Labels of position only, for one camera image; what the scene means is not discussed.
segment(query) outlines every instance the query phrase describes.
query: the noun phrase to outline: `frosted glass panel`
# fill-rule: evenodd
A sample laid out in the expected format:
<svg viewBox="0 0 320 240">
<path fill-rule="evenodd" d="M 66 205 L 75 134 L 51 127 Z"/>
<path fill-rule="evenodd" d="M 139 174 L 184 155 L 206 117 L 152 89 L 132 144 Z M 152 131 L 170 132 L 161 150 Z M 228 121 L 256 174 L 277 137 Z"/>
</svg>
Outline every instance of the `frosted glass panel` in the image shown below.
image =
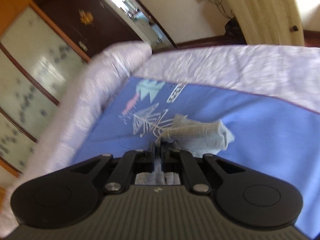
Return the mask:
<svg viewBox="0 0 320 240">
<path fill-rule="evenodd" d="M 81 57 L 31 8 L 17 17 L 2 36 L 1 43 L 58 100 L 70 79 L 85 66 Z"/>
<path fill-rule="evenodd" d="M 0 156 L 2 158 L 19 171 L 23 171 L 35 144 L 0 114 Z"/>
<path fill-rule="evenodd" d="M 0 73 L 1 108 L 38 139 L 57 106 L 36 89 L 1 50 Z"/>
</svg>

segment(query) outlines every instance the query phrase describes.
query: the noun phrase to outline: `metal screw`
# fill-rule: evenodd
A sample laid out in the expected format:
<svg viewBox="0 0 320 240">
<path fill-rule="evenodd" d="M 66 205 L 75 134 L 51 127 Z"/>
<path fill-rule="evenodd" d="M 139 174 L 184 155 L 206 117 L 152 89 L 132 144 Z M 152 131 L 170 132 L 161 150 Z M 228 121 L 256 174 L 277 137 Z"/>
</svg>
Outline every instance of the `metal screw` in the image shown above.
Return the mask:
<svg viewBox="0 0 320 240">
<path fill-rule="evenodd" d="M 117 182 L 109 182 L 105 185 L 105 189 L 108 191 L 118 191 L 121 189 L 121 185 Z"/>
<path fill-rule="evenodd" d="M 193 190 L 196 192 L 207 192 L 209 190 L 209 186 L 206 184 L 195 184 L 193 186 Z"/>
<path fill-rule="evenodd" d="M 203 156 L 204 156 L 204 157 L 212 157 L 213 154 L 211 154 L 211 153 L 205 153 Z"/>
</svg>

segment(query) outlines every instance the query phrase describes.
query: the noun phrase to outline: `wooden door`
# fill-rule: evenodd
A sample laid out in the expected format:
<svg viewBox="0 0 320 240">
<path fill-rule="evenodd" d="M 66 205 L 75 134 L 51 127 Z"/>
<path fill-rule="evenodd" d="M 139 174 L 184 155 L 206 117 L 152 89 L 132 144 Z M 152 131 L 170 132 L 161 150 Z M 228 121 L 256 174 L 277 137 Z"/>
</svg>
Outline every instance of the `wooden door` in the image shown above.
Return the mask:
<svg viewBox="0 0 320 240">
<path fill-rule="evenodd" d="M 89 57 L 116 42 L 141 40 L 103 0 L 42 0 L 38 5 Z"/>
<path fill-rule="evenodd" d="M 304 46 L 295 0 L 228 0 L 247 44 Z"/>
</svg>

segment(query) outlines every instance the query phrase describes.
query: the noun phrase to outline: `dark brown door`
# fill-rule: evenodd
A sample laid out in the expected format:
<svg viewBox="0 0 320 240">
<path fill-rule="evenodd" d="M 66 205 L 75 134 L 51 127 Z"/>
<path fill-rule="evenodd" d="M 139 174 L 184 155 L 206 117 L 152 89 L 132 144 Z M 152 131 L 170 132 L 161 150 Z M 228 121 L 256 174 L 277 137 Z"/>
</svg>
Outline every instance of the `dark brown door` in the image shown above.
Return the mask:
<svg viewBox="0 0 320 240">
<path fill-rule="evenodd" d="M 89 57 L 116 42 L 141 40 L 103 0 L 42 0 L 38 5 Z"/>
</svg>

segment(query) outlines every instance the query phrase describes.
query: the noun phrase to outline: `ribbed black surface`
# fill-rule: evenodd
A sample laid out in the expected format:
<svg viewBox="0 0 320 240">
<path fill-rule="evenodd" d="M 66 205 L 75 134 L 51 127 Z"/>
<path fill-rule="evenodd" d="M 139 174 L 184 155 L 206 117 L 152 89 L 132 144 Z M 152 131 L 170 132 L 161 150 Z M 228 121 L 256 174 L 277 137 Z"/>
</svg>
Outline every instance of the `ribbed black surface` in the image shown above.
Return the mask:
<svg viewBox="0 0 320 240">
<path fill-rule="evenodd" d="M 225 219 L 205 196 L 184 186 L 131 186 L 106 197 L 98 210 L 80 223 L 43 230 L 20 226 L 8 240 L 307 240 L 295 228 L 254 231 Z"/>
</svg>

